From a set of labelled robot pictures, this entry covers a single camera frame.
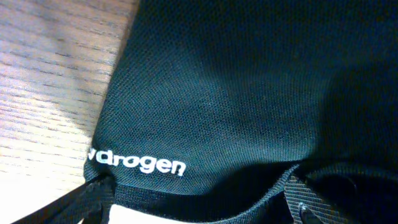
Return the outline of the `black polo shirt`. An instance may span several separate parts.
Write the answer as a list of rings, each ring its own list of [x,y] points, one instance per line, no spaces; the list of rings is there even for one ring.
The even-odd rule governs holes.
[[[139,3],[86,180],[110,223],[290,223],[292,174],[397,222],[397,2]]]

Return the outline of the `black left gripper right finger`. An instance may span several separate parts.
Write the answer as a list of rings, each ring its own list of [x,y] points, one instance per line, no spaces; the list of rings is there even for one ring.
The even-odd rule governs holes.
[[[349,216],[293,174],[284,185],[284,195],[294,224],[351,223]]]

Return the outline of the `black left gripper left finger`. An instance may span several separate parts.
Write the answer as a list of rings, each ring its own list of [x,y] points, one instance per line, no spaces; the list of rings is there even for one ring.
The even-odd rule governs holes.
[[[100,175],[13,224],[107,224],[115,181]]]

